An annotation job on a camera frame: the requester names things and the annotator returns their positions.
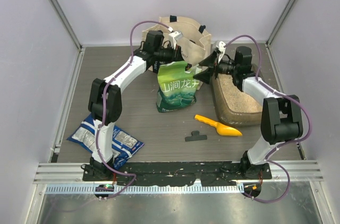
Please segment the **green cat litter bag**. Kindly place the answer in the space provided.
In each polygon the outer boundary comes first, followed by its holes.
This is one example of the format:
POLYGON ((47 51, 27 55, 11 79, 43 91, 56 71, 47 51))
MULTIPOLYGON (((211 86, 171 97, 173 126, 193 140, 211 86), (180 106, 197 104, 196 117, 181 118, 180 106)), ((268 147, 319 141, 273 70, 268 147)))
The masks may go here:
POLYGON ((193 78, 202 69, 190 67, 185 61, 172 62, 159 67, 156 107, 160 113, 180 110, 196 103, 200 81, 193 78))

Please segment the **yellow plastic scoop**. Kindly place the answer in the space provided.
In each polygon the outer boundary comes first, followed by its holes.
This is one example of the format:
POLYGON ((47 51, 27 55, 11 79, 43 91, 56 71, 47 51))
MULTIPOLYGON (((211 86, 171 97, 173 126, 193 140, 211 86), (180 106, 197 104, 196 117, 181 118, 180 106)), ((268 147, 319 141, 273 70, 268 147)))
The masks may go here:
POLYGON ((216 132, 221 136, 242 136, 242 133, 239 130, 205 116, 195 115, 194 119, 214 127, 216 132))

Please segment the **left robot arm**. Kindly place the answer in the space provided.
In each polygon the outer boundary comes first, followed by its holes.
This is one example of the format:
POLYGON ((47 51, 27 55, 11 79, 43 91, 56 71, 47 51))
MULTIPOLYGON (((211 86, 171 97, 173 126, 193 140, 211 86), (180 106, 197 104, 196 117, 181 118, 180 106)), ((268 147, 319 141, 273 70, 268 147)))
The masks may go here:
POLYGON ((177 45, 182 33, 172 31, 169 45, 163 46, 164 34, 160 30, 147 32, 139 48, 134 49, 132 57, 115 73, 105 79, 95 79, 91 85, 88 109, 95 127, 95 150, 89 164, 83 166, 86 181, 107 181, 113 175, 114 156, 112 139, 115 122, 122 113, 122 93, 139 75, 156 62, 171 63, 183 59, 181 48, 177 45))

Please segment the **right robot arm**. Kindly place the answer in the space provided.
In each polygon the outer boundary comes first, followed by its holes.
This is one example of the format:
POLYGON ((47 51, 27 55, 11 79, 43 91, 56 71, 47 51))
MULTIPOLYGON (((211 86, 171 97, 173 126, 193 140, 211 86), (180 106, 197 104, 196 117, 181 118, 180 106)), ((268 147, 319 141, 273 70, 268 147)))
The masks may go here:
POLYGON ((225 62, 222 56, 221 49, 216 47, 199 63, 205 70, 196 74, 194 79, 208 84, 220 74, 231 75, 233 84, 262 106, 261 137, 243 154, 237 171, 244 178, 256 178, 280 145, 303 134, 300 101, 295 95, 287 96, 275 91, 252 70, 251 48, 237 47, 232 61, 225 62))

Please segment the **black bag clip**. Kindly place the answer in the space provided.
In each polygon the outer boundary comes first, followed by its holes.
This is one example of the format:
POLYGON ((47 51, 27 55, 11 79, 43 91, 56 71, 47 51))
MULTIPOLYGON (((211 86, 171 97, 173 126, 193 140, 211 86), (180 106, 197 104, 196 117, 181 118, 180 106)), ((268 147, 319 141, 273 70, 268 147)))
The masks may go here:
POLYGON ((185 142, 203 141, 207 139, 207 135, 200 134, 199 131, 192 131, 191 136, 185 137, 185 142))

